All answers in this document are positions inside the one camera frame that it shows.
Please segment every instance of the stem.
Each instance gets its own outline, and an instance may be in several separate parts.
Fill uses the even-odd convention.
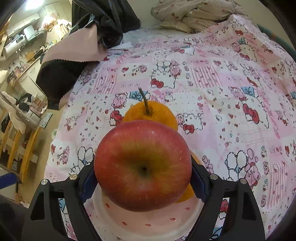
[[[144,100],[144,105],[145,105],[145,109],[146,109],[146,114],[147,115],[150,115],[150,110],[149,110],[149,107],[148,107],[148,101],[146,99],[146,96],[142,90],[142,88],[139,88],[139,91],[140,91],[140,94],[141,96],[143,97],[143,100]]]

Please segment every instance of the orange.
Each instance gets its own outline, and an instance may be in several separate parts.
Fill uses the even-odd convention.
[[[122,122],[129,122],[135,120],[151,120],[160,122],[178,131],[178,123],[171,112],[171,110],[165,105],[156,101],[147,101],[142,89],[139,89],[144,101],[137,103],[131,107],[126,114]],[[175,203],[183,202],[190,199],[194,195],[194,191],[189,184],[183,193],[183,195]]]
[[[191,185],[189,184],[187,186],[185,192],[183,193],[183,195],[175,203],[186,201],[186,200],[190,199],[191,197],[193,197],[193,195],[194,195],[194,191],[193,191]]]
[[[156,101],[147,101],[148,109],[147,114],[144,101],[137,103],[131,107],[124,115],[123,122],[135,120],[151,120],[160,122],[178,131],[178,123],[174,114],[165,105]]]

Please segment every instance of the pink cloth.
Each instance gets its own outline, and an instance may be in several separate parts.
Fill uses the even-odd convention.
[[[278,44],[235,15],[186,38],[158,36],[110,50],[77,80],[45,177],[64,180],[90,163],[103,136],[141,101],[140,86],[147,99],[172,110],[179,133],[210,173],[247,179],[268,237],[296,190],[295,72],[295,62]],[[85,207],[99,234],[117,241],[96,226],[91,200]],[[224,200],[216,234],[226,211]],[[67,214],[64,219],[75,238]]]

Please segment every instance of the white bowl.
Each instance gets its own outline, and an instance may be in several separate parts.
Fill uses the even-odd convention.
[[[97,185],[93,203],[99,225],[126,241],[174,241],[192,229],[203,202],[195,196],[159,210],[127,211],[114,204]]]

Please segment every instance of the kitchen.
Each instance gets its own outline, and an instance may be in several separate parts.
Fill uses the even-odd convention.
[[[0,91],[46,101],[36,85],[45,52],[71,29],[72,0],[27,0],[0,31]]]

